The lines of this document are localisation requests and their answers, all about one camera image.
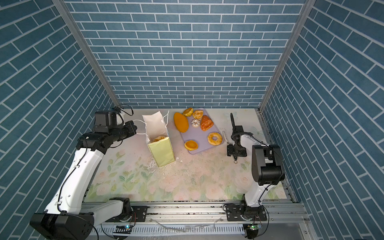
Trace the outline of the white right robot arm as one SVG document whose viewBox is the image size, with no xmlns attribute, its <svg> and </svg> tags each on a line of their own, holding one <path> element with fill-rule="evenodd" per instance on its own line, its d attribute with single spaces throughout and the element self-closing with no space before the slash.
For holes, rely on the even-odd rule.
<svg viewBox="0 0 384 240">
<path fill-rule="evenodd" d="M 252 133 L 245 132 L 242 126 L 233 125 L 231 139 L 233 144 L 227 145 L 227 155 L 234 158 L 246 157 L 251 153 L 252 184 L 240 201 L 240 209 L 230 209 L 228 220 L 234 221 L 238 215 L 246 221 L 265 221 L 266 210 L 262 201 L 267 192 L 285 179 L 283 157 L 278 145 L 268 145 L 257 140 Z"/>
</svg>

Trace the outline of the large orange loaf chunk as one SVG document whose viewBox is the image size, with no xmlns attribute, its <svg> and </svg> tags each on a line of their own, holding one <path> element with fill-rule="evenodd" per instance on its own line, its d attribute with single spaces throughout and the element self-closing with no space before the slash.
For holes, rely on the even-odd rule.
<svg viewBox="0 0 384 240">
<path fill-rule="evenodd" d="M 164 136 L 159 136 L 159 137 L 156 137 L 154 140 L 153 140 L 153 143 L 154 142 L 158 142 L 158 141 L 160 141 L 160 140 L 163 140 L 163 139 L 165 139 L 166 137 L 164 137 Z"/>
</svg>

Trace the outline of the green floral paper bag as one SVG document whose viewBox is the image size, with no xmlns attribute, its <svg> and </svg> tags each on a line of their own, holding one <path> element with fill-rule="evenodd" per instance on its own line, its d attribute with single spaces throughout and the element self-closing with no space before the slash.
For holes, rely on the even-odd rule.
<svg viewBox="0 0 384 240">
<path fill-rule="evenodd" d="M 142 115 L 142 120 L 133 120 L 134 123 L 140 122 L 144 124 L 145 131 L 139 132 L 139 129 L 137 129 L 137 135 L 145 136 L 146 144 L 159 167 L 163 167 L 175 161 L 175 155 L 168 131 L 169 113 L 170 111 L 163 115 L 160 111 L 157 111 L 152 115 Z M 159 136 L 164 136 L 166 138 L 153 143 L 153 140 Z"/>
</svg>

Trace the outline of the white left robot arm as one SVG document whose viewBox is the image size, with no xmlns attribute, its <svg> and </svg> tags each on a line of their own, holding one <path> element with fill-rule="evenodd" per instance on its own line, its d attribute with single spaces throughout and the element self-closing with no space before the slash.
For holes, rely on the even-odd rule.
<svg viewBox="0 0 384 240">
<path fill-rule="evenodd" d="M 95 126 L 82 135 L 74 159 L 53 199 L 41 213 L 33 214 L 30 225 L 48 240 L 85 240 L 96 226 L 110 219 L 130 222 L 134 211 L 128 198 L 83 207 L 84 196 L 107 150 L 136 134 L 133 121 L 120 125 Z"/>
</svg>

